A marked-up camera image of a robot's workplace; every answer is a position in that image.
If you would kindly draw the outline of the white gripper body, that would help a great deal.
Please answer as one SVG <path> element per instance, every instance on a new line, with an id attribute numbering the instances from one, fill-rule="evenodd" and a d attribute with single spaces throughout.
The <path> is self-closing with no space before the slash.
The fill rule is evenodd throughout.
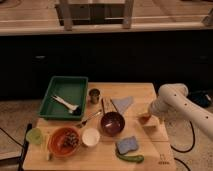
<path id="1" fill-rule="evenodd" d="M 159 100 L 154 100 L 153 102 L 150 103 L 148 107 L 148 112 L 151 115 L 156 116 L 159 120 L 163 120 L 163 112 L 162 112 L 162 107 L 161 107 L 161 102 Z"/>

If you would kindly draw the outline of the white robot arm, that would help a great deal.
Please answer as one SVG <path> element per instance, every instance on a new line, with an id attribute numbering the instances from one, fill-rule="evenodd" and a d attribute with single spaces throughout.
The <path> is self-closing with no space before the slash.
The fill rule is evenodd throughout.
<path id="1" fill-rule="evenodd" d="M 170 108 L 174 108 L 213 141 L 213 113 L 190 101 L 187 95 L 185 84 L 164 84 L 158 90 L 158 97 L 149 105 L 148 112 L 162 117 Z"/>

